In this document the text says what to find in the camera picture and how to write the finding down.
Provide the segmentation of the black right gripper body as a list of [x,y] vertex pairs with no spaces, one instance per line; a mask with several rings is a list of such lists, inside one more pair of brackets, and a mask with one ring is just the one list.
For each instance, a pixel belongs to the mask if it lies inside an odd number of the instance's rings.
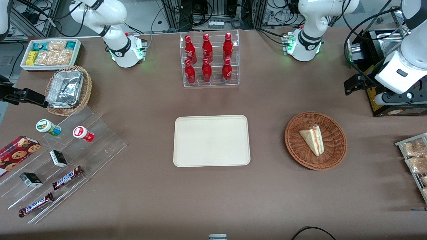
[[18,89],[9,85],[0,86],[0,101],[8,102],[13,105],[19,105],[19,103],[27,103],[23,97],[27,89]]

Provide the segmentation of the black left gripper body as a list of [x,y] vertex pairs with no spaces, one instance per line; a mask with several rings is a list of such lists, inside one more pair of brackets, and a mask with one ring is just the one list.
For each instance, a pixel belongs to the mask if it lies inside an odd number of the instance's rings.
[[378,86],[378,82],[375,79],[369,78],[369,76],[357,76],[356,91],[367,90],[376,86]]

